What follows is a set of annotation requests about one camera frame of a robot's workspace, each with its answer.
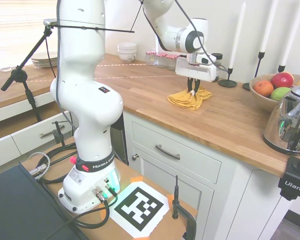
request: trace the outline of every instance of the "red button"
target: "red button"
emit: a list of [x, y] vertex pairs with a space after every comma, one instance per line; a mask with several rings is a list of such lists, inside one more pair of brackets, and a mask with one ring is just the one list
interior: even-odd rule
[[85, 166], [85, 165], [82, 165], [82, 169], [86, 170], [87, 172], [89, 172], [89, 168], [87, 166]]
[[75, 156], [70, 157], [70, 162], [76, 164], [77, 158]]

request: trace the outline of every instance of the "stacked plates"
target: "stacked plates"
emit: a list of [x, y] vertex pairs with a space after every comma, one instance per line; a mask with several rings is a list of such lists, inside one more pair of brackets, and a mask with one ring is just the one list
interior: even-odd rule
[[[57, 66], [58, 64], [58, 52], [57, 51], [50, 51], [49, 52], [51, 65]], [[50, 67], [49, 57], [47, 52], [40, 52], [36, 53], [31, 57], [31, 61], [33, 65], [40, 68]]]

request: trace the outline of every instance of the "green light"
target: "green light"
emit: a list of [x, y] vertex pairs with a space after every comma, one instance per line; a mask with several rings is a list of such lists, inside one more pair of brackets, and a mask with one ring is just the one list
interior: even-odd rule
[[118, 176], [115, 170], [112, 171], [112, 183], [114, 184], [114, 186], [111, 186], [114, 188], [114, 190], [117, 192], [120, 189], [120, 183], [118, 181]]

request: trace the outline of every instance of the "white wall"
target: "white wall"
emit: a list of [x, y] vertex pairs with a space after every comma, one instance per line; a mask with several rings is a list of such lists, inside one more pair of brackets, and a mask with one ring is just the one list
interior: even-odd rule
[[[299, 1], [279, 0], [259, 75], [277, 72]], [[223, 64], [228, 67], [240, 7], [244, 0], [179, 0], [179, 2], [190, 18], [208, 19], [207, 50], [210, 53], [222, 53]], [[258, 52], [271, 2], [271, 0], [246, 0], [245, 19], [232, 74], [232, 79], [236, 81], [248, 82], [255, 75]], [[130, 30], [139, 6], [138, 0], [106, 0], [106, 26]], [[176, 4], [167, 13], [166, 18], [168, 23], [176, 27], [183, 28], [189, 24]], [[106, 52], [117, 54], [117, 43], [132, 41], [138, 44], [137, 59], [144, 60], [145, 52], [155, 49], [155, 38], [142, 11], [134, 30], [135, 33], [107, 32]], [[300, 74], [300, 26], [286, 66], [286, 71]]]

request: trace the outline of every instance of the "orange tape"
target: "orange tape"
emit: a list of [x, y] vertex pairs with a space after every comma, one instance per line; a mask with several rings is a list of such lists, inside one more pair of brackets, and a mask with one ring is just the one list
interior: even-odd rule
[[173, 194], [167, 195], [166, 198], [168, 199], [169, 209], [171, 210], [172, 207], [172, 201], [174, 200], [175, 196]]
[[133, 238], [132, 240], [150, 240], [150, 237], [138, 237], [138, 238]]
[[[104, 204], [100, 204], [99, 205], [99, 208], [104, 208], [105, 207], [105, 205]], [[106, 210], [104, 209], [104, 210], [101, 210], [101, 211], [99, 211], [99, 213], [100, 213], [100, 216], [101, 216], [101, 219], [105, 219], [105, 217], [106, 217]]]
[[130, 178], [130, 183], [142, 182], [144, 180], [143, 176], [136, 176]]

